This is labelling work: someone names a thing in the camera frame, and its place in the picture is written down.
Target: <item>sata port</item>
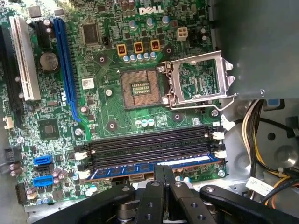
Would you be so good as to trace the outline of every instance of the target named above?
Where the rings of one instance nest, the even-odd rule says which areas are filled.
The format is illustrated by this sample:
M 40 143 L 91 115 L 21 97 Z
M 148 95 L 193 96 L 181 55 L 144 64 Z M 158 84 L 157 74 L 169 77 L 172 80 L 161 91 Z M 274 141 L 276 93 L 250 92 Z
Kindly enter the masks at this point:
M 144 174 L 135 174 L 129 176 L 130 181 L 142 181 L 145 180 Z

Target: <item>blue pcie slot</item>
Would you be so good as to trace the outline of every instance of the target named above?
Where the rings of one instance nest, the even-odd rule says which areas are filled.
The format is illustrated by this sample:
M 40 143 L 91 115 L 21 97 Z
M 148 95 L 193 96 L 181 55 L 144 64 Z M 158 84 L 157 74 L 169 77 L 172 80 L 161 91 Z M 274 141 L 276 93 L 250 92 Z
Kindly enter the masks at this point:
M 220 160 L 214 157 L 212 154 L 202 154 L 198 156 L 187 156 L 185 158 L 171 159 L 164 161 L 140 163 L 136 165 L 120 166 L 113 168 L 99 169 L 88 178 L 88 180 L 111 178 L 115 176 L 126 176 L 126 175 L 136 175 L 142 173 L 154 172 L 154 166 L 156 164 L 169 165 L 173 169 L 191 167 L 197 165 L 204 165 L 209 163 L 216 163 Z
M 52 162 L 53 162 L 52 155 L 43 155 L 43 156 L 33 158 L 33 164 L 37 166 L 50 164 Z
M 71 107 L 74 120 L 81 122 L 82 120 L 78 117 L 76 110 L 76 85 L 71 67 L 71 55 L 67 42 L 67 34 L 65 31 L 65 22 L 61 18 L 55 18 L 53 19 L 53 22 L 57 38 L 57 50 L 59 54 L 59 62 L 61 65 L 66 99 Z
M 53 184 L 52 176 L 40 176 L 33 179 L 33 186 L 35 187 L 45 187 Z

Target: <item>wire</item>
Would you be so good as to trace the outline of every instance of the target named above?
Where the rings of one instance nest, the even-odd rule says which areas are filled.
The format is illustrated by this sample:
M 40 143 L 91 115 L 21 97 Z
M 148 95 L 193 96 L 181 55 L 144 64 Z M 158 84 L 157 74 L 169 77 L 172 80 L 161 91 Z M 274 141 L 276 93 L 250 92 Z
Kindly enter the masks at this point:
M 292 187 L 297 187 L 297 186 L 299 186 L 299 183 L 294 184 Z M 275 199 L 276 199 L 276 196 L 277 196 L 277 194 L 274 195 L 274 196 L 272 197 L 272 199 L 271 199 L 271 206 L 272 206 L 273 209 L 276 209 L 276 206 L 275 206 Z

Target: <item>white connector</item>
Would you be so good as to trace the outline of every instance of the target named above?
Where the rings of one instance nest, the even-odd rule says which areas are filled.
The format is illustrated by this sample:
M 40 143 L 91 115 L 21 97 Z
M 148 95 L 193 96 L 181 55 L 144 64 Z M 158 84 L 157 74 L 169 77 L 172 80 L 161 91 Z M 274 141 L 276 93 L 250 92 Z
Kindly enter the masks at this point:
M 187 27 L 179 27 L 177 29 L 177 41 L 185 41 L 188 37 Z
M 14 127 L 14 121 L 11 117 L 4 117 L 3 121 L 6 123 L 6 125 L 4 125 L 4 129 L 11 129 Z
M 18 59 L 24 99 L 40 100 L 41 94 L 39 91 L 28 25 L 25 20 L 19 16 L 10 17 L 9 21 Z

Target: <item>capacitor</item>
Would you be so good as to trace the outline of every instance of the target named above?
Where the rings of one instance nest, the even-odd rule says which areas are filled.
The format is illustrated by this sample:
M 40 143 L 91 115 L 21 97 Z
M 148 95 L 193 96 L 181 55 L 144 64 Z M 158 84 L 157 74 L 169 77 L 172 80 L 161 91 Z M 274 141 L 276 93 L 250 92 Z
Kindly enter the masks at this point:
M 108 96 L 108 97 L 112 96 L 112 90 L 107 89 L 107 90 L 105 91 L 105 94 L 106 94 L 106 96 Z
M 129 27 L 130 27 L 130 29 L 133 30 L 133 31 L 135 31 L 135 30 L 138 29 L 138 25 L 137 25 L 137 23 L 136 23 L 135 20 L 131 20 L 131 21 L 129 22 Z
M 75 130 L 75 135 L 76 135 L 76 136 L 81 136 L 82 134 L 83 134 L 83 131 L 82 131 L 81 128 L 77 128 L 77 129 Z
M 142 54 L 137 54 L 137 60 L 142 61 L 143 60 L 143 55 Z
M 17 169 L 15 169 L 15 170 L 11 171 L 11 172 L 10 172 L 10 175 L 11 175 L 11 176 L 17 176 L 17 175 L 19 175 L 19 174 L 21 174 L 21 173 L 23 173 L 23 168 L 22 168 L 22 167 L 17 168 Z
M 150 118 L 148 120 L 148 124 L 149 124 L 150 127 L 153 127 L 155 125 L 155 120 L 153 118 Z
M 52 195 L 47 195 L 46 197 L 43 198 L 43 203 L 48 204 L 52 200 L 53 200 L 53 196 Z
M 162 17 L 162 25 L 167 27 L 169 25 L 169 23 L 170 23 L 170 17 L 167 15 L 163 16 Z
M 132 55 L 130 56 L 130 60 L 131 60 L 132 62 L 137 61 L 137 57 L 136 57 L 136 55 L 132 54 Z
M 52 27 L 52 22 L 49 19 L 44 19 L 43 24 L 47 27 Z
M 146 120 L 146 119 L 142 120 L 142 121 L 141 121 L 141 125 L 142 125 L 142 127 L 147 127 L 147 125 L 148 125 L 148 120 Z
M 61 168 L 59 168 L 59 167 L 55 168 L 55 170 L 52 173 L 52 176 L 53 177 L 58 177 L 58 175 L 61 173 L 61 171 L 62 171 Z
M 58 57 L 52 52 L 43 53 L 39 59 L 39 63 L 45 71 L 55 72 L 59 69 Z
M 9 165 L 9 169 L 10 169 L 10 170 L 14 170 L 14 169 L 20 168 L 21 165 L 22 165 L 21 162 L 16 162 L 16 163 L 10 164 L 10 165 Z
M 82 106 L 80 108 L 81 113 L 88 113 L 89 112 L 89 107 L 88 106 Z
M 61 171 L 61 173 L 58 175 L 58 178 L 60 180 L 64 179 L 67 176 L 68 172 L 64 169 L 63 171 Z
M 140 127 L 141 126 L 141 121 L 140 120 L 135 121 L 135 125 L 136 125 L 136 127 Z
M 135 9 L 135 0 L 129 0 L 129 10 Z
M 43 203 L 42 199 L 40 199 L 40 198 L 37 199 L 37 201 L 36 201 L 36 204 L 37 204 L 37 205 L 41 205 L 42 203 Z
M 148 18 L 146 20 L 146 25 L 148 26 L 148 28 L 153 29 L 155 26 L 154 20 L 152 18 Z
M 26 190 L 26 194 L 27 194 L 27 195 L 31 195 L 31 194 L 33 194 L 34 192 L 36 192 L 36 190 L 37 190 L 37 187 L 32 186 L 32 187 L 30 187 L 30 188 L 28 188 L 28 189 Z
M 125 56 L 123 57 L 123 61 L 124 61 L 125 63 L 129 63 L 129 62 L 130 62 L 130 58 L 129 58 L 129 56 L 128 56 L 128 55 L 125 55 Z
M 153 52 L 150 53 L 150 57 L 152 59 L 156 59 L 157 58 L 157 54 L 153 51 Z
M 123 0 L 121 2 L 121 9 L 126 12 L 128 10 L 128 1 L 127 0 Z
M 143 58 L 144 58 L 145 60 L 149 60 L 149 59 L 150 59 L 150 54 L 147 53 L 147 52 L 145 52 L 145 53 L 143 54 Z
M 54 184 L 59 184 L 59 179 L 54 178 L 53 183 L 54 183 Z

